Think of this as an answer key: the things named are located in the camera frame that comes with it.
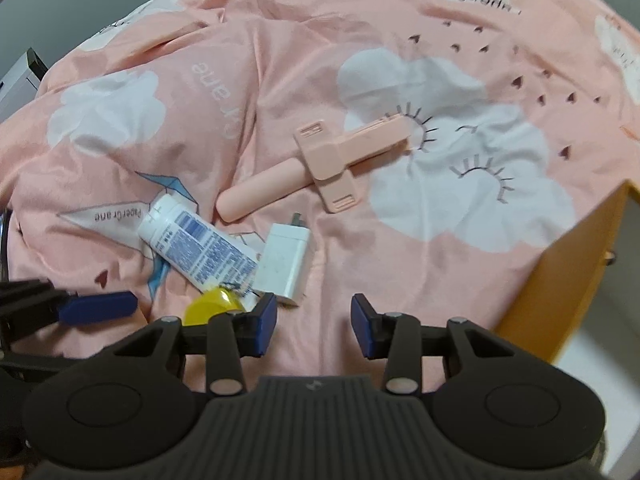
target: pink selfie stick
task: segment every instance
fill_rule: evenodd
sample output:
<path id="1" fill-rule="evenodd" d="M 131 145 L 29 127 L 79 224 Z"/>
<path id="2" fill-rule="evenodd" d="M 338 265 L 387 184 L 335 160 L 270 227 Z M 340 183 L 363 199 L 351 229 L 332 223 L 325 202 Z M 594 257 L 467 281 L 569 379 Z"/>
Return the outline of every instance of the pink selfie stick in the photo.
<path id="1" fill-rule="evenodd" d="M 408 139 L 412 129 L 412 120 L 401 114 L 341 136 L 323 121 L 308 124 L 294 133 L 298 156 L 224 190 L 216 209 L 225 222 L 233 222 L 315 182 L 329 212 L 344 211 L 360 200 L 349 166 L 386 152 Z"/>

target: pink blanket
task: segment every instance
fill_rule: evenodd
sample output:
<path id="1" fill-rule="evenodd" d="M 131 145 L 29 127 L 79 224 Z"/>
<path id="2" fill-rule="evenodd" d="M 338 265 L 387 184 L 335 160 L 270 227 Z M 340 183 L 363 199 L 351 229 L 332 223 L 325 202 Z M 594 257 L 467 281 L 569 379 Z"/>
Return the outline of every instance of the pink blanket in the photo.
<path id="1" fill-rule="evenodd" d="M 132 319 L 54 327 L 31 351 L 87 356 L 196 290 L 137 236 L 171 193 L 228 232 L 302 213 L 316 256 L 260 374 L 350 374 L 351 295 L 423 323 L 491 327 L 543 249 L 622 180 L 640 182 L 640 34 L 600 0 L 151 0 L 47 73 L 0 125 L 11 279 L 129 289 Z M 415 122 L 411 150 L 354 169 L 364 199 L 328 214 L 309 187 L 232 225 L 218 193 L 292 156 L 323 119 Z M 255 235 L 248 241 L 259 242 Z M 439 375 L 429 367 L 426 383 Z M 188 381 L 202 387 L 202 362 Z"/>

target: ribbed black surface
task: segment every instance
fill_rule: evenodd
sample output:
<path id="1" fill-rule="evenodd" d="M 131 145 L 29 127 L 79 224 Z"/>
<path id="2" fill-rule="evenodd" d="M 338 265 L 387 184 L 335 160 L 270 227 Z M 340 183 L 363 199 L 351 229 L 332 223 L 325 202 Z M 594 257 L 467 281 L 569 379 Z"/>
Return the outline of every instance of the ribbed black surface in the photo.
<path id="1" fill-rule="evenodd" d="M 369 378 L 266 378 L 207 405 L 191 434 L 144 465 L 87 472 L 42 465 L 33 480 L 602 479 L 586 462 L 518 472 L 453 447 L 418 399 L 383 394 Z"/>

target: pink fabric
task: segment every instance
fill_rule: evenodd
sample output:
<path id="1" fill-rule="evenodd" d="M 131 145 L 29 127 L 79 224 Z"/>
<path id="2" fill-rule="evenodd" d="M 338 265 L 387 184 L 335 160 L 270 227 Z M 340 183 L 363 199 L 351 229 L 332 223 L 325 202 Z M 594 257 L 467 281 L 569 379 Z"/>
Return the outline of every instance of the pink fabric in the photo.
<path id="1" fill-rule="evenodd" d="M 140 300 L 132 319 L 53 327 L 24 347 L 87 356 L 184 312 L 196 290 L 134 236 L 164 192 L 232 233 L 264 239 L 293 212 L 312 229 L 305 303 L 279 310 L 267 356 L 244 364 L 251 383 L 379 376 L 351 333 L 356 292 L 425 324 L 491 327 L 546 246 L 640 182 L 638 52 L 638 31 L 600 0 L 152 0 L 60 60 L 0 125 L 11 279 Z M 297 127 L 395 112 L 415 121 L 411 149 L 353 168 L 358 206 L 328 214 L 308 187 L 218 221 L 220 191 L 294 155 Z M 188 382 L 203 376 L 193 359 Z"/>

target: yellow object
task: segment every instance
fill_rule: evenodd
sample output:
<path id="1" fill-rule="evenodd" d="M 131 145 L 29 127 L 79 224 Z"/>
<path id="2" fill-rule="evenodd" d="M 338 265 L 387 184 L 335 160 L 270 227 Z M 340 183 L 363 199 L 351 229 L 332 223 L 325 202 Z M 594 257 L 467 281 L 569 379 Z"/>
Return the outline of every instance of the yellow object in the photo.
<path id="1" fill-rule="evenodd" d="M 206 325 L 209 318 L 223 312 L 244 312 L 244 307 L 236 293 L 217 286 L 205 292 L 187 307 L 182 323 L 184 326 Z"/>

